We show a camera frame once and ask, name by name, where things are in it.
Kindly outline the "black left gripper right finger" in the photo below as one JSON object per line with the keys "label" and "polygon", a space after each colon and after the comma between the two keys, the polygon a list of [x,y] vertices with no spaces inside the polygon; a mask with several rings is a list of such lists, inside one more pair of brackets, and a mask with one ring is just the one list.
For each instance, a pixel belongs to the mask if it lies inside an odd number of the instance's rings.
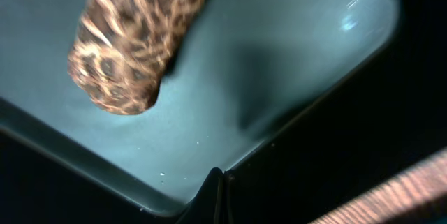
{"label": "black left gripper right finger", "polygon": [[297,178],[225,172],[227,213],[233,223],[307,223],[312,201]]}

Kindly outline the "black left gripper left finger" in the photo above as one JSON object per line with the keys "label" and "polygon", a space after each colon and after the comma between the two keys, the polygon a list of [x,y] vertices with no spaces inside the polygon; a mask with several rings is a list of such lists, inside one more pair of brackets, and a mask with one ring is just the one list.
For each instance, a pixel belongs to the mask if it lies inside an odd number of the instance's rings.
{"label": "black left gripper left finger", "polygon": [[212,168],[206,176],[197,195],[188,205],[176,224],[221,224],[224,174],[221,169]]}

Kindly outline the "brown shiitake mushroom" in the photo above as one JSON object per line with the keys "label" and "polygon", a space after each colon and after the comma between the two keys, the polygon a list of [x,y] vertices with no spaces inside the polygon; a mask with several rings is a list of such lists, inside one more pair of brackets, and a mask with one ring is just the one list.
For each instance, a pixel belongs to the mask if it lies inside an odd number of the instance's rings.
{"label": "brown shiitake mushroom", "polygon": [[67,56],[73,82],[102,110],[141,114],[205,0],[87,0]]}

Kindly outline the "black plastic tray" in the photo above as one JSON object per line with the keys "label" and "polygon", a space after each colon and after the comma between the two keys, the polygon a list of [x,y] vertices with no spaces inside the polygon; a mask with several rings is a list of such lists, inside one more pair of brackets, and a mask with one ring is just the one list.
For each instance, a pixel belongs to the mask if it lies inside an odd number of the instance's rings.
{"label": "black plastic tray", "polygon": [[135,116],[68,75],[86,0],[1,0],[1,132],[151,217],[212,168],[298,179],[307,223],[446,222],[444,21],[427,0],[207,0]]}

